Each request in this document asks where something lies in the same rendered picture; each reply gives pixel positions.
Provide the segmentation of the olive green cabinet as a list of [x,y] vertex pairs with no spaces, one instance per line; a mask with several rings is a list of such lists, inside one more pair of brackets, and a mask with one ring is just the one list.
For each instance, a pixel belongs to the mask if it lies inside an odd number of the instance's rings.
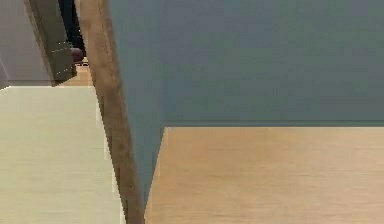
[[52,86],[73,78],[73,59],[58,0],[24,0]]

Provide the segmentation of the brown wooden room door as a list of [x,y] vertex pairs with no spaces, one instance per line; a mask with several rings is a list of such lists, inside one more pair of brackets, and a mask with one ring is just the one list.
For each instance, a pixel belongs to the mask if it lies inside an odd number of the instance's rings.
[[76,0],[126,224],[145,224],[109,0]]

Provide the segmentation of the dark red round object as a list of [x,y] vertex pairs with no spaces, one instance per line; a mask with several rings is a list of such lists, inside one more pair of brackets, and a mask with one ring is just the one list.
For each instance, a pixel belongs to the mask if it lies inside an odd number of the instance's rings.
[[74,63],[81,62],[84,58],[83,51],[79,48],[71,48],[71,56],[73,58]]

